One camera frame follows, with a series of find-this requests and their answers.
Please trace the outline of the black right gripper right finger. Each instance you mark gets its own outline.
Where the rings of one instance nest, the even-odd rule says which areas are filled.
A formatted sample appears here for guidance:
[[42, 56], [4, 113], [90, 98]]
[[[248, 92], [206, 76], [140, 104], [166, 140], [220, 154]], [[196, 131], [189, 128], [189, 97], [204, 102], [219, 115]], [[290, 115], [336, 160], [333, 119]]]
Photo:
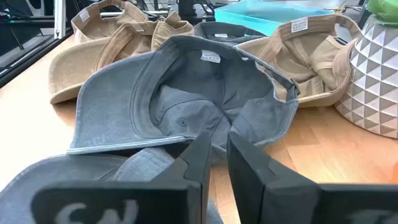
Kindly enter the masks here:
[[398, 224], [398, 185], [318, 184], [236, 133], [227, 153], [241, 224]]

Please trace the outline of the aluminium frame post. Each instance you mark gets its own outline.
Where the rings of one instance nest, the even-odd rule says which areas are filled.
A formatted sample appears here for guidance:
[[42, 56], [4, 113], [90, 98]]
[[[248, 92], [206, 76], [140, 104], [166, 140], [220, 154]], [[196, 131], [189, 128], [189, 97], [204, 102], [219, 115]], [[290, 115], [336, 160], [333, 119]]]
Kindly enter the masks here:
[[66, 32], [66, 0], [54, 0], [54, 21], [54, 38], [64, 38]]

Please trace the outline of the white geometric plant pot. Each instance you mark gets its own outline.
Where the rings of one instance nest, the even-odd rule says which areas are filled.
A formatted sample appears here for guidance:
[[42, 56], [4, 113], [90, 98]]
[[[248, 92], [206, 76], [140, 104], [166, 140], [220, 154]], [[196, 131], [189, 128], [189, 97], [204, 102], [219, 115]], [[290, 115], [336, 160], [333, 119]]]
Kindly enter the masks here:
[[398, 28], [369, 16], [350, 64], [352, 79], [335, 108], [363, 129], [398, 139]]

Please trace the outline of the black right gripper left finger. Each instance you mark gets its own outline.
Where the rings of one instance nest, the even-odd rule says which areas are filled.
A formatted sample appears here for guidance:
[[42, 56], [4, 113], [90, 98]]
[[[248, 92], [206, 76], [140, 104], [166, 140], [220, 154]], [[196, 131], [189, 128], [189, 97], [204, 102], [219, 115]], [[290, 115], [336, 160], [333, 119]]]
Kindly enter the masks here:
[[211, 139], [201, 133], [149, 182], [71, 180], [40, 189], [36, 224], [205, 224]]

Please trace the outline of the black table edge rail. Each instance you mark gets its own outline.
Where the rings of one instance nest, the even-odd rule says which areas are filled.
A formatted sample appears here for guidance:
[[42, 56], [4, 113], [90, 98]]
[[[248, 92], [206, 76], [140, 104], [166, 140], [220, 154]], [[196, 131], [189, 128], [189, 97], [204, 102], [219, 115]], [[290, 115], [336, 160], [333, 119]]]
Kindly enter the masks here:
[[24, 70], [36, 63], [39, 59], [60, 45], [64, 40], [73, 34], [71, 28], [67, 28], [65, 36], [61, 39], [54, 39], [52, 36], [46, 37], [35, 47], [23, 54], [16, 61], [6, 67], [0, 67], [0, 89], [15, 79]]

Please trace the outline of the green potted plant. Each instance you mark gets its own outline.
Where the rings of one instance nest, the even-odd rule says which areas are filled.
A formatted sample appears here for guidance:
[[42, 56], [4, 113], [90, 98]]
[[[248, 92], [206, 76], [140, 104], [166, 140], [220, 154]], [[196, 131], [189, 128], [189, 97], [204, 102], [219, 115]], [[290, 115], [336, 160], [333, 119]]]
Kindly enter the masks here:
[[398, 27], [398, 0], [369, 0], [367, 10], [380, 24]]

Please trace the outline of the dark grey baseball cap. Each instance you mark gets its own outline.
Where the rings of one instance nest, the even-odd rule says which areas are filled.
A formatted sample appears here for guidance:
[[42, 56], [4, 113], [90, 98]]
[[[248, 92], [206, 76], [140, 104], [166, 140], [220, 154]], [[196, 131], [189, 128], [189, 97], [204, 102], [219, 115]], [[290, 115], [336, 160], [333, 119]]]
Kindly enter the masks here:
[[256, 30], [224, 22], [200, 22], [194, 27], [194, 35], [231, 45], [265, 37]]

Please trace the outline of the teal plastic bin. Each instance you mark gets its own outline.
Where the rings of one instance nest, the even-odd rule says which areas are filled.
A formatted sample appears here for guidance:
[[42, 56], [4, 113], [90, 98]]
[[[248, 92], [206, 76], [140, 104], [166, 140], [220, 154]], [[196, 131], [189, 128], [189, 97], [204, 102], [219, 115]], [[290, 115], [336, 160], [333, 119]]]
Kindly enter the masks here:
[[287, 1], [241, 0], [216, 8], [215, 20], [242, 25], [270, 36], [278, 26], [286, 22], [332, 12], [316, 6], [303, 6]]

